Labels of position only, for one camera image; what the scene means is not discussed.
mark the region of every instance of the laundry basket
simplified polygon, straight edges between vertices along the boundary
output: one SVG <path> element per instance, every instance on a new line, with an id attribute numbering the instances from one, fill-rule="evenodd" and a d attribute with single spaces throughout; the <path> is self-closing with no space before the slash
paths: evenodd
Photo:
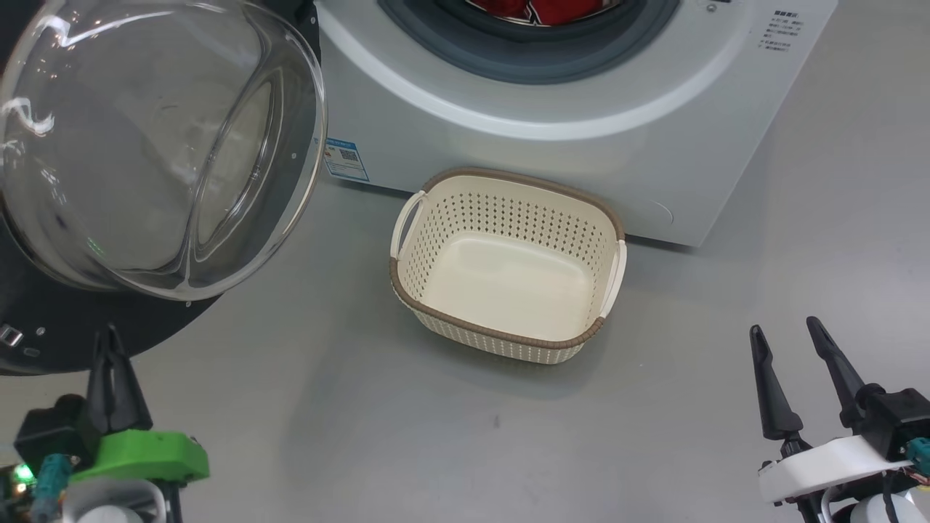
<path id="1" fill-rule="evenodd" d="M 601 328 L 626 261 L 623 227 L 604 203 L 480 168 L 428 181 L 404 205 L 391 240 L 394 291 L 423 325 L 545 364 L 577 354 Z"/>

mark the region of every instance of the brown basket rim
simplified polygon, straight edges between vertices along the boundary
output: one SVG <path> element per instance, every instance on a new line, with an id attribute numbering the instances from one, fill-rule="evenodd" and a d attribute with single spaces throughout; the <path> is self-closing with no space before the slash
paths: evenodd
<path id="1" fill-rule="evenodd" d="M 448 171 L 442 172 L 440 174 L 437 174 L 436 176 L 433 176 L 432 178 L 430 178 L 429 181 L 427 181 L 423 185 L 423 192 L 428 194 L 430 189 L 438 185 L 439 182 L 448 180 L 450 178 L 455 178 L 457 176 L 476 176 L 476 177 L 481 177 L 481 178 L 492 178 L 496 180 L 512 181 L 515 183 L 521 183 L 523 185 L 529 185 L 531 187 L 537 187 L 539 189 L 544 189 L 546 191 L 551 191 L 553 193 L 563 194 L 563 195 L 575 198 L 587 204 L 591 204 L 595 206 L 596 208 L 598 208 L 599 210 L 601 210 L 605 215 L 607 215 L 607 218 L 614 225 L 614 229 L 617 232 L 617 240 L 622 240 L 625 238 L 625 235 L 623 233 L 623 224 L 620 221 L 619 216 L 617 216 L 617 213 L 614 212 L 612 208 L 610 208 L 606 203 L 604 203 L 599 198 L 596 198 L 595 196 L 591 194 L 579 191 L 578 189 L 567 187 L 565 185 L 562 185 L 561 183 L 555 183 L 554 181 L 541 180 L 539 178 L 533 178 L 531 176 L 526 176 L 524 174 L 516 174 L 512 172 L 505 172 L 505 171 L 487 169 L 487 168 L 454 168 L 454 169 L 450 169 Z M 466 329 L 472 332 L 476 332 L 478 334 L 482 334 L 484 336 L 498 338 L 500 340 L 503 340 L 504 342 L 520 343 L 521 345 L 527 345 L 527 346 L 537 347 L 540 349 L 548 349 L 548 350 L 570 349 L 577 345 L 581 345 L 587 340 L 590 340 L 591 337 L 593 337 L 594 334 L 597 333 L 597 331 L 600 330 L 601 327 L 604 325 L 604 319 L 598 316 L 597 318 L 594 319 L 593 323 L 591 323 L 591 326 L 588 327 L 587 330 L 585 330 L 584 332 L 582 332 L 575 338 L 572 338 L 570 340 L 564 340 L 561 342 L 551 342 L 548 340 L 540 340 L 538 338 L 517 336 L 516 334 L 510 334 L 509 332 L 504 332 L 502 330 L 489 329 L 487 327 L 482 327 L 470 321 L 465 321 L 455 316 L 448 315 L 442 311 L 433 309 L 432 307 L 429 307 L 423 304 L 422 302 L 418 302 L 417 300 L 414 300 L 414 298 L 410 296 L 409 293 L 407 293 L 406 289 L 404 289 L 404 286 L 401 284 L 400 272 L 397 266 L 398 266 L 397 259 L 394 257 L 391 257 L 391 285 L 394 287 L 394 291 L 397 293 L 397 296 L 401 299 L 401 301 L 406 303 L 407 306 L 417 311 L 420 311 L 425 315 L 430 315 L 430 316 L 435 317 L 436 319 L 452 324 L 453 326 L 458 327 L 460 329 Z"/>

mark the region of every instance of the white washing machine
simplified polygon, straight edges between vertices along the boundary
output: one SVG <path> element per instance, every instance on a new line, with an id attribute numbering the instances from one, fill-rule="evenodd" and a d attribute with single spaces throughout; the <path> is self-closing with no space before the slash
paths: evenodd
<path id="1" fill-rule="evenodd" d="M 697 246 L 837 0 L 627 0 L 557 27 L 464 0 L 317 2 L 333 176 L 416 191 L 498 168 Z"/>

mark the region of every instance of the blue label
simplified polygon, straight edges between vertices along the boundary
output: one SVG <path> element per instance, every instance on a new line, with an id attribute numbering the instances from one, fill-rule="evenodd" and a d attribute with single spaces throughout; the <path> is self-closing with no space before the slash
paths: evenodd
<path id="1" fill-rule="evenodd" d="M 362 156 L 358 153 L 358 147 L 351 141 L 327 138 L 323 149 L 323 159 L 326 161 L 329 174 L 337 178 L 369 181 L 365 165 L 362 164 Z"/>

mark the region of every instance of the label sticker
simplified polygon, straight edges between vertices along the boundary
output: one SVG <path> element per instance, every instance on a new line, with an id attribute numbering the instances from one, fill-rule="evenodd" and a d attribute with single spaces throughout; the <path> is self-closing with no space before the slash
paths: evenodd
<path id="1" fill-rule="evenodd" d="M 787 53 L 804 29 L 803 15 L 796 11 L 773 11 L 762 31 L 758 48 Z"/>
<path id="2" fill-rule="evenodd" d="M 326 139 L 323 150 L 323 159 L 329 174 L 337 178 L 355 181 L 369 181 L 362 157 L 358 155 L 358 147 L 351 141 Z"/>

